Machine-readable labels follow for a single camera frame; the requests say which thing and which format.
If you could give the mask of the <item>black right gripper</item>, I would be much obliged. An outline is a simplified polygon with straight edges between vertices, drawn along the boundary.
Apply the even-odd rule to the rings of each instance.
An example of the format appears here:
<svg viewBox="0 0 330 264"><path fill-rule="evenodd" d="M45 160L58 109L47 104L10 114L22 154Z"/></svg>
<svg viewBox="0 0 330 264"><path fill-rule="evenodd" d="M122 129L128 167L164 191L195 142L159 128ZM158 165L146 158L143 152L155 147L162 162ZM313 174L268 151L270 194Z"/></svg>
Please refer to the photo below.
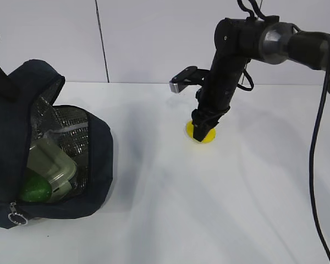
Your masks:
<svg viewBox="0 0 330 264"><path fill-rule="evenodd" d="M230 109L230 102L243 74L248 59L245 57L215 57L205 77L199 105L192 112L192 137L204 142L221 116Z"/></svg>

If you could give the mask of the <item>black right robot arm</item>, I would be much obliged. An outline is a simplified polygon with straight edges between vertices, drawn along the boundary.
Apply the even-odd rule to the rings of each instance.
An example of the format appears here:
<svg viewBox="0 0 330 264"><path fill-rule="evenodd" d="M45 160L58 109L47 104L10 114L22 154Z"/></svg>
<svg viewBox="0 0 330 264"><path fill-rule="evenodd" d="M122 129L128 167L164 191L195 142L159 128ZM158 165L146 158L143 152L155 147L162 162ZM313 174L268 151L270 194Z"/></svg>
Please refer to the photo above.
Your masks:
<svg viewBox="0 0 330 264"><path fill-rule="evenodd" d="M199 105L192 112L193 137L199 142L229 111L250 60L271 65L289 60L330 71L330 34L299 31L292 23L225 18L215 29L214 44L212 65L197 94ZM327 91L330 93L330 80Z"/></svg>

